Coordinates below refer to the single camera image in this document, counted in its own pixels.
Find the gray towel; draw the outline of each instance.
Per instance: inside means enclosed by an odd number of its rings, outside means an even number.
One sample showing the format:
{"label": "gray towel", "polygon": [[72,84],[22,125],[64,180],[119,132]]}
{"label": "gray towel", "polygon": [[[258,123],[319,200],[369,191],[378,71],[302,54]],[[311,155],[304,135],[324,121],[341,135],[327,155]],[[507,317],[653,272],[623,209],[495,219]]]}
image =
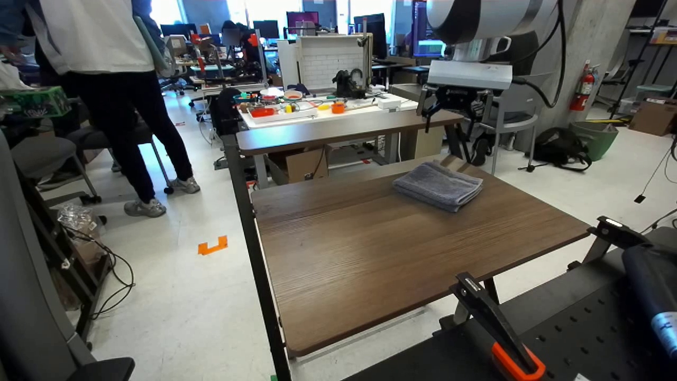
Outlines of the gray towel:
{"label": "gray towel", "polygon": [[402,194],[414,196],[434,208],[458,211],[483,191],[483,180],[448,172],[436,162],[423,162],[393,182]]}

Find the red fire extinguisher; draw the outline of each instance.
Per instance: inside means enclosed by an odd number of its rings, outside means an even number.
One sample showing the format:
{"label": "red fire extinguisher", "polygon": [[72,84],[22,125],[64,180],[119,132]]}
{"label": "red fire extinguisher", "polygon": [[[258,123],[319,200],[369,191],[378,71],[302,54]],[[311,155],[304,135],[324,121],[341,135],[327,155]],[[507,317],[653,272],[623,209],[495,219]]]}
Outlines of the red fire extinguisher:
{"label": "red fire extinguisher", "polygon": [[574,94],[570,110],[575,110],[575,111],[587,110],[593,86],[595,86],[595,71],[593,71],[593,65],[587,64],[584,74],[580,78],[577,93]]}

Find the person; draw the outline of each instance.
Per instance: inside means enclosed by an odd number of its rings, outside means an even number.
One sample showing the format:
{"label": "person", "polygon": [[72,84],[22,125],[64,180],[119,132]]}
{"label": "person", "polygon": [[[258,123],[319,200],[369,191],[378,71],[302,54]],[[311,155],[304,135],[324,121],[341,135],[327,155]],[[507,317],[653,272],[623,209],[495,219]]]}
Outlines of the person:
{"label": "person", "polygon": [[225,20],[220,31],[229,38],[229,54],[235,65],[246,71],[261,71],[258,35],[250,28],[232,20]]}
{"label": "person", "polygon": [[173,189],[199,193],[187,145],[172,123],[155,74],[153,53],[134,14],[151,16],[151,0],[0,0],[0,44],[22,31],[29,14],[44,56],[75,89],[106,133],[115,159],[137,193],[130,216],[164,216],[153,180],[135,143],[137,115],[164,141],[177,180]]}

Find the gray floor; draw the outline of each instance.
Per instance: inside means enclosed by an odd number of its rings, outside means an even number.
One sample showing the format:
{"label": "gray floor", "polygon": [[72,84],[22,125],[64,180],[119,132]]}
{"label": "gray floor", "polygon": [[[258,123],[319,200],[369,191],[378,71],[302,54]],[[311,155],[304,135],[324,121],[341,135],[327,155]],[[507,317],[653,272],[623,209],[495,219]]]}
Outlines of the gray floor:
{"label": "gray floor", "polygon": [[[122,176],[110,174],[110,157],[99,155],[90,165],[91,177],[106,198],[96,211],[110,218],[102,239],[125,256],[135,272],[132,297],[96,323],[93,354],[98,357],[132,356],[137,363],[134,378],[144,381],[265,381],[272,378],[274,363],[230,176],[212,169],[220,151],[209,141],[209,132],[195,123],[187,102],[168,94],[204,193],[165,196],[159,168],[151,147],[144,147],[159,196],[170,206],[165,218],[128,218],[122,200],[134,198],[134,191]],[[642,206],[633,202],[669,145],[669,138],[623,128],[607,157],[584,176],[554,168],[540,168],[536,174],[521,172],[524,159],[518,152],[502,152],[498,176],[589,225],[595,225],[596,216],[611,216],[642,230],[677,202],[676,182],[667,180],[664,169],[646,193],[647,198]],[[677,180],[676,168],[670,162],[667,174]],[[220,235],[229,236],[226,250],[212,256],[196,254],[199,244],[217,244]],[[584,239],[499,274],[502,299],[512,299],[562,272],[567,263],[582,259],[589,245],[591,239]],[[115,289],[116,283],[109,280],[103,297]],[[292,363],[292,371],[299,378],[309,381],[342,378],[428,338],[436,330],[438,317],[450,314],[452,307],[450,299],[438,300],[302,357]]]}

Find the white shirt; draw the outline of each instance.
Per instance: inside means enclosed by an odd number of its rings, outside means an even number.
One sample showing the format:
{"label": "white shirt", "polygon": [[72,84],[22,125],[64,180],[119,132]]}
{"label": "white shirt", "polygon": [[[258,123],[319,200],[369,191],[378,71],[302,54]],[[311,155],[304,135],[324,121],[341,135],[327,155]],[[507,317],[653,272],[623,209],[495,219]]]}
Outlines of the white shirt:
{"label": "white shirt", "polygon": [[40,0],[29,8],[47,59],[60,74],[153,71],[132,0]]}

